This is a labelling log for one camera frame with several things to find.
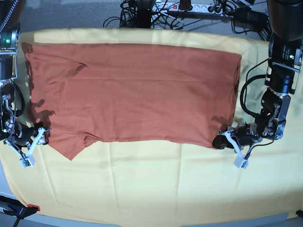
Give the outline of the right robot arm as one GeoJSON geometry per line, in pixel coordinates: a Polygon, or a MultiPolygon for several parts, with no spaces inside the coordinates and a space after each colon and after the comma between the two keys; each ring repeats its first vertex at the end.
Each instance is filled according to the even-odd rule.
{"type": "Polygon", "coordinates": [[[46,145],[47,127],[42,122],[28,127],[17,121],[25,111],[25,99],[15,83],[20,22],[24,0],[0,2],[0,140],[16,150],[46,145]]]}

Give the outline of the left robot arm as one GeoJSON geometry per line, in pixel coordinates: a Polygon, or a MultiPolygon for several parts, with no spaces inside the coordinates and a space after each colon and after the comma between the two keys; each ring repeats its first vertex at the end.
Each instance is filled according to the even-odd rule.
{"type": "Polygon", "coordinates": [[[254,122],[226,129],[235,144],[228,141],[225,131],[221,131],[213,140],[216,149],[252,147],[263,139],[275,141],[283,136],[290,95],[295,93],[292,87],[294,75],[300,72],[298,67],[303,59],[303,27],[298,24],[303,18],[303,2],[269,0],[267,7],[272,35],[268,47],[269,58],[266,61],[271,73],[251,77],[240,93],[241,107],[254,118],[254,122]],[[267,86],[261,99],[260,113],[252,112],[246,107],[247,87],[257,79],[264,79],[267,86]]]}

